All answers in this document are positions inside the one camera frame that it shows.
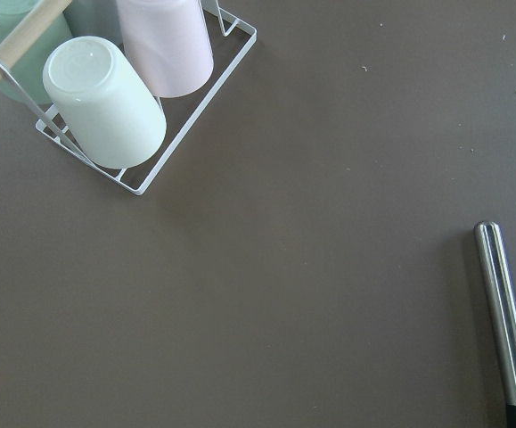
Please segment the grey-blue plastic cup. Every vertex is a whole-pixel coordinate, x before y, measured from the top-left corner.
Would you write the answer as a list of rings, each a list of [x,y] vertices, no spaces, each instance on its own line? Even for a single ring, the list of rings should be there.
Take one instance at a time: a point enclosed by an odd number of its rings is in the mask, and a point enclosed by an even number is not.
[[[73,0],[63,14],[73,37],[97,36],[122,44],[115,1]]]

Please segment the steel muddler black tip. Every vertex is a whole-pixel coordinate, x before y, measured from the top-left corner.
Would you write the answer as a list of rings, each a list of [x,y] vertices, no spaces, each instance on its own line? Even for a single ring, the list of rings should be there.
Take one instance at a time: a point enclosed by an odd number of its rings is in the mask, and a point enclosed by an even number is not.
[[[506,425],[516,427],[516,300],[500,226],[481,221],[474,227],[486,287],[505,400]]]

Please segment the green plastic cup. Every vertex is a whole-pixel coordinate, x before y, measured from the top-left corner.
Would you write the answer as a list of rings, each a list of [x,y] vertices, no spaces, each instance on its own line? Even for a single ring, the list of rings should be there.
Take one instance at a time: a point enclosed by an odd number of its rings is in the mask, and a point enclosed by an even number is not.
[[[0,0],[0,43],[37,5],[37,0]],[[30,47],[20,60],[10,68],[12,76],[38,104],[51,102],[45,91],[42,73],[50,53],[72,38],[67,21],[61,15]]]

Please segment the pink plastic cup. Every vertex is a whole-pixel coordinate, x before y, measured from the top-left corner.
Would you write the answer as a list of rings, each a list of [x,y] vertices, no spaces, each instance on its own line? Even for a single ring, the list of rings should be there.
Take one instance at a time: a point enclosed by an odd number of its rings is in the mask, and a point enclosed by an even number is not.
[[[124,51],[150,92],[189,95],[212,75],[214,59],[199,1],[117,1]]]

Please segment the white plastic cup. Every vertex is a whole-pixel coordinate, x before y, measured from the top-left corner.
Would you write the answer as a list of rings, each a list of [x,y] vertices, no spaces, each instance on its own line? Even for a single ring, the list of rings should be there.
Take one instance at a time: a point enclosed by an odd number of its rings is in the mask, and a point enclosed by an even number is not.
[[[84,36],[62,43],[46,60],[43,84],[93,163],[128,169],[149,160],[161,147],[165,115],[111,41]]]

